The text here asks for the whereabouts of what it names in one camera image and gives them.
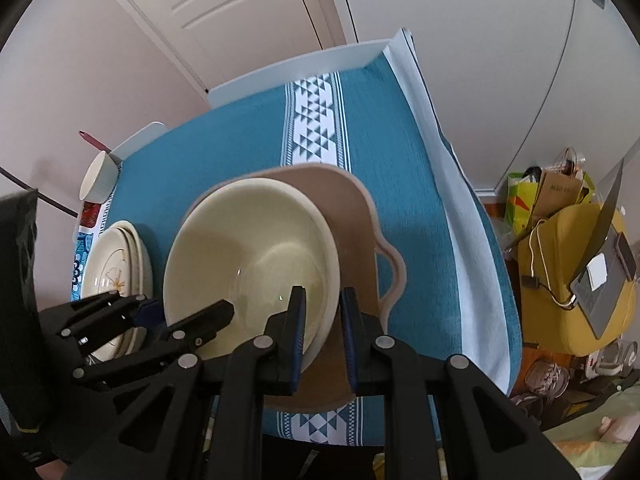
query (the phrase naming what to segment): door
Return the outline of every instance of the door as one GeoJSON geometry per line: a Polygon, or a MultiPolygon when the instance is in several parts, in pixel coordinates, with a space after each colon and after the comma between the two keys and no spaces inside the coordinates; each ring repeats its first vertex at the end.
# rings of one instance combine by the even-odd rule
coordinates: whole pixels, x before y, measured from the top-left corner
{"type": "Polygon", "coordinates": [[[474,188],[493,190],[553,81],[574,0],[347,3],[359,41],[411,31],[444,134],[474,188]]]}
{"type": "Polygon", "coordinates": [[[320,49],[302,0],[129,0],[210,89],[320,49]]]}
{"type": "Polygon", "coordinates": [[[638,140],[639,103],[640,46],[624,18],[611,0],[576,0],[558,74],[511,171],[573,146],[597,183],[638,140]]]}

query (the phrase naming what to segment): white paper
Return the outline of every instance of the white paper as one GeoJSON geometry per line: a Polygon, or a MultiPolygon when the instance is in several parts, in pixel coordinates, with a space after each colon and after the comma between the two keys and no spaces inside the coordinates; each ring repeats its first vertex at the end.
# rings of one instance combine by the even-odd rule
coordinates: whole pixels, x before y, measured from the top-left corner
{"type": "Polygon", "coordinates": [[[600,253],[593,257],[593,260],[587,264],[587,272],[591,290],[596,290],[607,281],[607,261],[604,254],[600,253]]]}

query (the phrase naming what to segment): bowl rim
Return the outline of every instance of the bowl rim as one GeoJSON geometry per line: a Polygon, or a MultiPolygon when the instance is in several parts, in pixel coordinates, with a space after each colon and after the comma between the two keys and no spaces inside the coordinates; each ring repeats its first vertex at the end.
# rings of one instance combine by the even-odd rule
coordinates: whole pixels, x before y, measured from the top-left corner
{"type": "Polygon", "coordinates": [[[175,235],[164,268],[164,277],[162,279],[164,314],[165,317],[169,317],[166,307],[167,276],[169,275],[170,269],[172,267],[172,256],[175,257],[174,247],[179,243],[180,236],[184,235],[184,232],[190,227],[191,224],[198,220],[203,211],[207,210],[211,203],[222,199],[224,196],[230,193],[238,192],[238,190],[265,188],[280,193],[281,195],[287,196],[288,198],[292,199],[292,201],[295,202],[298,206],[300,206],[309,215],[313,224],[316,226],[316,229],[318,230],[318,233],[321,237],[322,246],[324,247],[323,256],[326,265],[327,278],[325,294],[326,301],[323,305],[324,311],[322,312],[320,323],[318,324],[318,330],[309,343],[309,346],[306,348],[306,351],[302,355],[302,371],[304,371],[313,362],[316,356],[318,356],[320,349],[324,345],[324,342],[329,335],[331,326],[334,323],[335,314],[338,309],[338,298],[340,295],[340,263],[338,260],[338,251],[335,246],[334,236],[332,235],[331,229],[329,229],[329,225],[327,224],[326,219],[324,218],[320,210],[316,207],[316,205],[311,201],[311,199],[309,199],[304,193],[302,193],[300,190],[297,190],[290,184],[265,177],[244,178],[242,180],[236,180],[211,193],[204,200],[202,200],[202,202],[200,202],[193,209],[193,211],[191,211],[190,215],[188,215],[187,218],[184,219],[183,224],[180,226],[180,229],[175,235]]]}

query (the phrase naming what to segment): metal screw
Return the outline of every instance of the metal screw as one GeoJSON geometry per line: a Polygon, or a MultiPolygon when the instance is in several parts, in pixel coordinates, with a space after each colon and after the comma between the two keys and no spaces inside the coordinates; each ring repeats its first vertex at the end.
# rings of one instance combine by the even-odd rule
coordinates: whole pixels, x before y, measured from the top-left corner
{"type": "Polygon", "coordinates": [[[396,340],[388,335],[381,335],[376,338],[376,346],[379,348],[391,348],[396,344],[396,340]]]}
{"type": "Polygon", "coordinates": [[[451,366],[457,368],[458,370],[464,370],[469,366],[469,359],[467,359],[463,355],[456,354],[451,356],[451,358],[449,359],[449,363],[451,363],[451,366]]]}
{"type": "Polygon", "coordinates": [[[198,356],[194,354],[183,354],[178,359],[178,365],[181,368],[193,368],[196,364],[198,364],[198,356]]]}
{"type": "Polygon", "coordinates": [[[256,348],[269,348],[273,344],[273,339],[268,335],[259,335],[254,339],[254,346],[256,348]]]}

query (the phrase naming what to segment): blue patterned cloth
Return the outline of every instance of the blue patterned cloth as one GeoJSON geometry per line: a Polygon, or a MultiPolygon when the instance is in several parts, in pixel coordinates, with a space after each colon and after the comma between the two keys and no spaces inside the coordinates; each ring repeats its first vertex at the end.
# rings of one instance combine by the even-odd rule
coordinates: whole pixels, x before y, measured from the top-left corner
{"type": "MultiPolygon", "coordinates": [[[[408,281],[388,331],[425,355],[465,353],[506,391],[522,342],[510,282],[488,217],[437,123],[402,31],[368,66],[292,82],[212,110],[124,161],[107,226],[127,219],[162,290],[182,217],[216,183],[279,164],[324,162],[369,189],[408,281]]],[[[390,271],[379,266],[380,288],[390,271]]],[[[265,410],[269,434],[381,445],[383,400],[327,413],[265,410]]]]}

